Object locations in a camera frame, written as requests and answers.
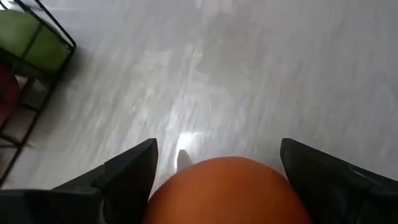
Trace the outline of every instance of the marble floor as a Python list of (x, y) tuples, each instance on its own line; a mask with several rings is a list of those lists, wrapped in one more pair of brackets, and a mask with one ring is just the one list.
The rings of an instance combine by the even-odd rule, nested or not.
[(283, 173), (294, 138), (398, 179), (398, 1), (46, 0), (78, 50), (4, 188), (49, 189), (147, 138)]

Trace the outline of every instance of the green cushion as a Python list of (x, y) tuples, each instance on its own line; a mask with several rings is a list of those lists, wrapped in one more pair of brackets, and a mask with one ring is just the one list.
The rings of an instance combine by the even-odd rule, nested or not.
[[(0, 47), (21, 57), (39, 26), (30, 14), (14, 11), (0, 11)], [(26, 61), (47, 73), (58, 71), (70, 51), (46, 27), (42, 27)]]

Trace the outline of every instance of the metal rack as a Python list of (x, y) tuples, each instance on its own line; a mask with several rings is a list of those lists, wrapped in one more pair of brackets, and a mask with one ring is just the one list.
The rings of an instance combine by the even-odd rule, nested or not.
[[(72, 57), (73, 53), (76, 50), (76, 43), (75, 41), (70, 37), (70, 35), (68, 34), (68, 32), (65, 31), (65, 29), (59, 24), (59, 22), (53, 17), (53, 15), (51, 15), (51, 13), (44, 7), (44, 5), (39, 1), (39, 0), (34, 0), (35, 3), (37, 4), (38, 7), (35, 7), (35, 9), (40, 9), (42, 12), (44, 12), (53, 22), (53, 24), (56, 25), (56, 28), (60, 31), (57, 32), (54, 27), (52, 27), (48, 22), (46, 22), (45, 20), (43, 20), (40, 16), (38, 16), (34, 11), (33, 11), (33, 7), (32, 6), (28, 6), (25, 3), (23, 3), (21, 0), (14, 0), (13, 5), (18, 6), (19, 8), (21, 8), (24, 12), (29, 13), (31, 16), (34, 17), (34, 19), (36, 19), (39, 22), (39, 25), (32, 37), (32, 39), (30, 39), (26, 49), (24, 50), (23, 54), (21, 57), (17, 57), (16, 55), (0, 48), (0, 61), (4, 58), (4, 57), (8, 57), (8, 58), (13, 58), (13, 64), (10, 66), (11, 71), (9, 72), (9, 83), (5, 84), (1, 89), (0, 89), (0, 103), (8, 103), (4, 100), (4, 94), (5, 92), (7, 92), (7, 89), (9, 88), (10, 84), (11, 84), (11, 80), (12, 80), (12, 76), (19, 76), (19, 68), (21, 67), (21, 65), (27, 65), (30, 68), (39, 71), (40, 73), (46, 74), (46, 75), (51, 75), (53, 77), (55, 77), (50, 85), (49, 88), (47, 90), (47, 93), (45, 95), (45, 98), (43, 100), (43, 102), (41, 102), (41, 104), (39, 106), (32, 106), (29, 105), (28, 103), (24, 103), (22, 101), (22, 99), (24, 99), (24, 97), (26, 95), (28, 95), (33, 88), (33, 84), (36, 81), (36, 78), (34, 77), (29, 77), (25, 83), (25, 85), (22, 87), (21, 93), (19, 95), (19, 100), (17, 105), (13, 105), (16, 107), (17, 110), (29, 110), (31, 112), (34, 113), (34, 117), (32, 119), (32, 121), (30, 122), (30, 124), (28, 125), (28, 128), (26, 129), (26, 131), (24, 132), (23, 138), (22, 139), (17, 139), (13, 136), (7, 135), (4, 130), (6, 128), (6, 126), (9, 124), (10, 120), (12, 119), (12, 117), (15, 115), (15, 113), (11, 113), (9, 116), (6, 117), (6, 119), (0, 124), (0, 139), (5, 140), (5, 142), (8, 142), (7, 144), (0, 144), (0, 149), (1, 148), (14, 148), (15, 153), (12, 156), (10, 162), (8, 163), (5, 171), (1, 174), (0, 177), (0, 187), (3, 185), (4, 181), (6, 180), (7, 176), (9, 175), (13, 165), (15, 164), (18, 156), (20, 155), (23, 147), (25, 146), (27, 140), (29, 139), (30, 134), (32, 133), (34, 126), (36, 124), (36, 122), (38, 121), (40, 115), (42, 114), (45, 105), (48, 103), (55, 87), (57, 86), (62, 73), (64, 72), (70, 58)], [(0, 7), (3, 7), (3, 9), (5, 10), (9, 10), (6, 5), (0, 0)], [(62, 63), (61, 67), (58, 69), (58, 71), (56, 71), (55, 73), (48, 73), (45, 72), (43, 70), (41, 70), (40, 68), (30, 64), (29, 62), (27, 62), (25, 60), (26, 55), (28, 54), (29, 50), (31, 49), (32, 45), (34, 44), (39, 32), (41, 29), (43, 29), (43, 27), (47, 28), (52, 34), (54, 34), (58, 40), (64, 44), (66, 46), (66, 48), (70, 51), (70, 53), (68, 54), (67, 58), (65, 59), (65, 61)]]

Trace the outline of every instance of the red object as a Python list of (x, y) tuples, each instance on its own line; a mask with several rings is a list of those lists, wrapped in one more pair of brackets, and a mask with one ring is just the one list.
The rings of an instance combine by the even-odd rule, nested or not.
[(15, 76), (10, 77), (9, 72), (0, 63), (0, 122), (3, 122), (15, 110), (19, 99), (19, 84)]

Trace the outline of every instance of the white floor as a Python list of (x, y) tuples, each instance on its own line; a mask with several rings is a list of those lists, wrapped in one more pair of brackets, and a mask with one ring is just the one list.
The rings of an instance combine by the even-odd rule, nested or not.
[(49, 189), (147, 138), (283, 172), (282, 138), (398, 179), (398, 1), (48, 0), (78, 52), (5, 188)]

